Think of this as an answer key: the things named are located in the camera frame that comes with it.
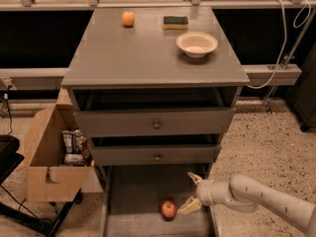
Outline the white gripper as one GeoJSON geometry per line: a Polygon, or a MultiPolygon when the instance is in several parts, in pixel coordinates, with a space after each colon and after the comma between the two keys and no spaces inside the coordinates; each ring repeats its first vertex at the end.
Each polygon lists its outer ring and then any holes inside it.
{"type": "Polygon", "coordinates": [[[182,215],[192,213],[201,209],[202,205],[210,206],[218,204],[218,192],[220,185],[218,182],[204,180],[197,174],[188,172],[188,176],[197,185],[197,197],[189,197],[178,209],[182,215]]]}

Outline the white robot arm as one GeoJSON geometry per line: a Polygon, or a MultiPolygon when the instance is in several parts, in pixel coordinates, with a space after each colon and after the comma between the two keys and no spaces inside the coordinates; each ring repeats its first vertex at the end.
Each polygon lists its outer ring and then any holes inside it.
{"type": "Polygon", "coordinates": [[[188,172],[197,186],[196,197],[189,197],[178,209],[189,214],[203,206],[222,204],[245,213],[257,210],[261,205],[288,222],[305,237],[316,237],[316,204],[264,186],[245,175],[234,175],[227,182],[204,180],[188,172]]]}

